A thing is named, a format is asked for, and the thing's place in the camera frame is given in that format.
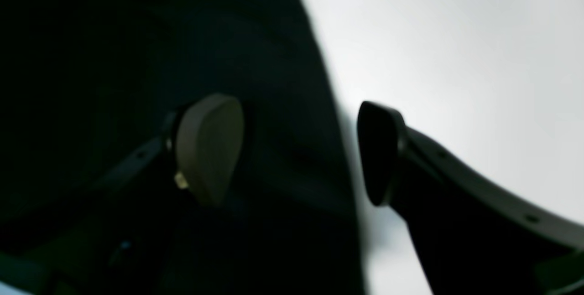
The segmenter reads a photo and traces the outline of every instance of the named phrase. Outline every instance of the white wall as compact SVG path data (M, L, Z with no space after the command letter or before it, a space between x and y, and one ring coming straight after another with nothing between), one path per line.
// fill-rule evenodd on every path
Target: white wall
M377 100L495 183L584 225L584 0L304 4L353 154L359 104ZM371 208L355 175L370 292L430 294L403 221Z

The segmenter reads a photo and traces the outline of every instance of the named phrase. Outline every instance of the white background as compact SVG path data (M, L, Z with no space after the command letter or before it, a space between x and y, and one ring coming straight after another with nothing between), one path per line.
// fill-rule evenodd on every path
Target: white background
M584 225L584 0L303 0L341 106L372 295L429 295L403 221L363 194L363 100Z

